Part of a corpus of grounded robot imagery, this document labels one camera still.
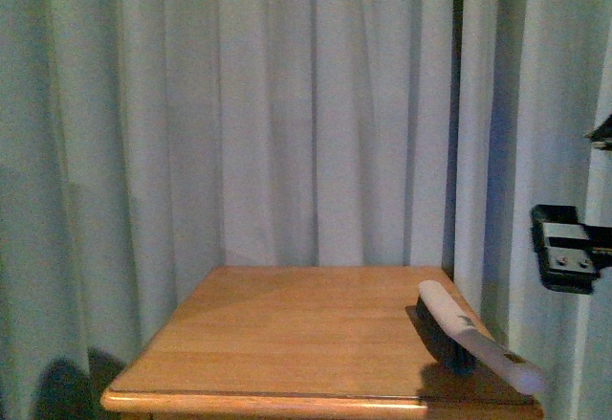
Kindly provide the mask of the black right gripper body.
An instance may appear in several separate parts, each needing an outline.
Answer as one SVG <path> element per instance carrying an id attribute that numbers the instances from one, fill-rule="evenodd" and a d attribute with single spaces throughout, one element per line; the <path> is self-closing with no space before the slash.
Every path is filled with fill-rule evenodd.
<path id="1" fill-rule="evenodd" d="M 542 285 L 555 292 L 591 295 L 611 266 L 611 229 L 581 223 L 572 206 L 531 209 L 532 241 Z"/>

